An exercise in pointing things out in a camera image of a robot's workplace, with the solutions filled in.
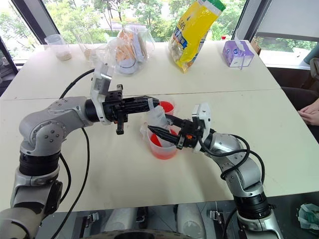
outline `person's arm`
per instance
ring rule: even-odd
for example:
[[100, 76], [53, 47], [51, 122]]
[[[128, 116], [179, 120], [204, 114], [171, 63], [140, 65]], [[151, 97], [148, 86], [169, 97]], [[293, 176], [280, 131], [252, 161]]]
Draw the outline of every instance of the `person's arm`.
[[316, 111], [319, 111], [319, 98], [313, 102], [311, 105], [308, 105], [300, 110], [302, 113], [306, 114], [313, 114], [316, 113]]

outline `tissue box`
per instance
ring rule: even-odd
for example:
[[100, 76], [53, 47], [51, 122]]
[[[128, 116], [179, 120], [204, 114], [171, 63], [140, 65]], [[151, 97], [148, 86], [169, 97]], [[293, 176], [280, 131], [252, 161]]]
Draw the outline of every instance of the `tissue box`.
[[245, 51], [239, 50], [234, 40], [225, 42], [223, 55], [229, 67], [241, 67], [243, 61], [244, 67], [249, 66], [250, 62], [254, 58], [254, 53], [249, 50], [249, 47], [247, 46], [246, 42], [240, 42], [243, 44]]

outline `tree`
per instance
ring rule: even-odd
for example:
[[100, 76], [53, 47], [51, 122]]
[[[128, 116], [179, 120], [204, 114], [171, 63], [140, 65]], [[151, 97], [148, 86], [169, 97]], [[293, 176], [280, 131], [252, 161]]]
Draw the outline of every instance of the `tree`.
[[293, 52], [294, 47], [312, 50], [316, 42], [272, 37], [255, 37], [258, 45], [264, 50]]
[[159, 19], [153, 23], [151, 34], [155, 42], [168, 41], [176, 27], [171, 20]]
[[123, 22], [123, 16], [125, 9], [128, 9], [130, 6], [130, 3], [128, 0], [109, 0], [109, 4], [111, 6], [111, 9], [118, 12], [120, 22]]
[[226, 9], [211, 27], [212, 40], [220, 40], [222, 35], [232, 35], [246, 0], [223, 0]]
[[[7, 40], [15, 40], [23, 50], [33, 51], [37, 42], [30, 30], [24, 25], [16, 12], [3, 11], [0, 13], [0, 29]], [[10, 53], [12, 57], [17, 54], [18, 47], [14, 47]]]
[[111, 21], [111, 18], [113, 18], [113, 16], [112, 16], [111, 6], [109, 4], [109, 0], [94, 0], [94, 8], [103, 14], [106, 23], [110, 27], [111, 32], [113, 32], [112, 21]]
[[194, 1], [195, 0], [169, 0], [170, 15], [178, 21]]
[[153, 24], [161, 20], [162, 5], [160, 0], [134, 0], [134, 14], [140, 23], [146, 24], [148, 29], [152, 30]]
[[93, 43], [105, 42], [105, 30], [99, 28], [99, 14], [89, 5], [71, 6], [70, 0], [59, 0], [46, 5], [63, 38], [76, 43], [74, 30], [83, 27], [90, 33]]

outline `plastic cup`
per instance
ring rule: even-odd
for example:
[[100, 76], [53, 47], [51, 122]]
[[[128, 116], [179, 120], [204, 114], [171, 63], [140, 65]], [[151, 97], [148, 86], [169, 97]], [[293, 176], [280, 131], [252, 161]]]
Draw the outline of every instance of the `plastic cup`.
[[[170, 130], [172, 134], [177, 135], [174, 130]], [[161, 147], [158, 137], [152, 133], [149, 129], [147, 131], [148, 142], [152, 151], [152, 154], [162, 160], [167, 160], [175, 156], [177, 148], [175, 145], [171, 147]]]
[[87, 29], [80, 27], [74, 30], [74, 36], [78, 42], [85, 58], [89, 61], [91, 52], [94, 49], [93, 41]]
[[54, 51], [55, 56], [59, 60], [66, 61], [71, 59], [71, 51], [60, 34], [50, 35], [46, 37], [44, 40]]

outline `snack bag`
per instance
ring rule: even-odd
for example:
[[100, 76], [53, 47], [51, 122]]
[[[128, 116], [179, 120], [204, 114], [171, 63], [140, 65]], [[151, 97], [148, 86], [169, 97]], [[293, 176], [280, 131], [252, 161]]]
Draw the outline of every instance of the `snack bag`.
[[195, 61], [210, 26], [224, 9], [220, 0], [197, 0], [180, 18], [168, 47], [174, 61], [184, 72]]
[[107, 45], [92, 51], [91, 61], [95, 67], [103, 62], [117, 73], [131, 75], [142, 69], [154, 47], [154, 40], [147, 29], [124, 27]]

